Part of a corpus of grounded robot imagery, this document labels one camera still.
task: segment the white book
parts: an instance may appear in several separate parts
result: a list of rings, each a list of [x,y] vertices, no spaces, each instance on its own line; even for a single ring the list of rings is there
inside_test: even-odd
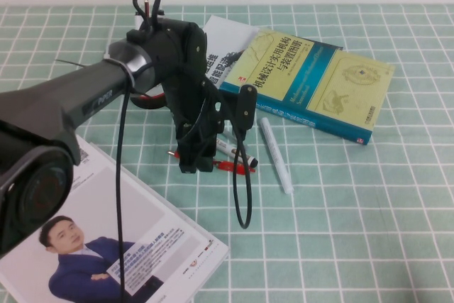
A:
[[[207,36],[206,76],[217,88],[231,71],[227,66],[230,56],[245,50],[253,41],[260,28],[237,21],[211,16],[203,27]]]
[[[119,302],[115,162],[79,136],[82,162],[57,214],[0,260],[19,303]],[[121,206],[128,303],[188,302],[228,246],[123,168]]]

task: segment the green grid tablecloth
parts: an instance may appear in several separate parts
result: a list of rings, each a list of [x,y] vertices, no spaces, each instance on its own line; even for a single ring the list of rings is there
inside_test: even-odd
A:
[[[341,45],[396,65],[368,146],[267,116],[295,187],[283,193],[262,132],[253,220],[236,220],[231,174],[183,175],[168,110],[133,105],[126,167],[231,248],[194,302],[454,302],[454,6],[168,6]],[[0,89],[29,87],[91,64],[133,27],[131,6],[0,7]],[[121,99],[77,132],[110,155]],[[241,193],[242,203],[245,195]],[[0,300],[13,302],[3,290]]]

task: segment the blue suit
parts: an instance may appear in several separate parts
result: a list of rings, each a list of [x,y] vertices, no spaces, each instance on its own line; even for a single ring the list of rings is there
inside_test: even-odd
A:
[[[118,260],[118,241],[101,237],[85,244],[94,255],[58,255],[59,265],[49,280],[52,294],[74,303],[117,303],[120,302],[120,285],[112,277],[92,280],[92,275],[107,273],[107,269]],[[134,243],[125,242],[124,250]],[[152,276],[132,297],[126,292],[127,303],[144,303],[162,285]]]

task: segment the printed photo of man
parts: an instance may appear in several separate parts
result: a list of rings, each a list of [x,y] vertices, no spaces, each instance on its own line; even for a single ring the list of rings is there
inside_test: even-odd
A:
[[[84,232],[67,216],[56,216],[42,228],[39,241],[47,252],[58,254],[58,267],[49,280],[49,290],[74,303],[117,303],[120,285],[107,274],[118,260],[118,241],[99,237],[85,243]],[[134,243],[124,242],[127,251]],[[145,303],[163,282],[152,276],[127,303]]]

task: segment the pen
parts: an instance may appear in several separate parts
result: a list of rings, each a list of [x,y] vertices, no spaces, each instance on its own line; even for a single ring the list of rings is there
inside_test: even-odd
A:
[[[172,152],[171,150],[169,150],[167,152],[167,154],[175,156],[177,159],[179,158],[178,152]],[[225,170],[226,172],[233,172],[233,162],[213,160],[213,166],[218,168],[219,170]],[[253,168],[249,167],[249,172],[255,173],[255,170]],[[239,163],[236,165],[236,174],[239,174],[239,175],[246,174],[246,171],[245,171],[243,165],[241,165]]]
[[[235,153],[236,153],[236,148],[233,147],[232,145],[229,145],[227,142],[222,141],[221,139],[216,139],[216,149],[221,151],[224,154],[227,154],[228,156],[235,158]],[[249,167],[255,168],[258,165],[258,160],[254,158],[253,156],[247,155],[246,154],[246,162]],[[238,163],[243,164],[243,159],[241,156],[238,156]]]
[[[285,168],[284,159],[282,159],[282,154],[279,150],[279,147],[276,142],[276,138],[272,133],[270,122],[266,117],[260,120],[263,133],[265,134],[265,140],[267,141],[268,149],[272,156],[272,160],[275,163],[277,174],[281,180],[282,186],[284,187],[284,192],[287,194],[293,193],[293,185],[290,180],[290,175]]]

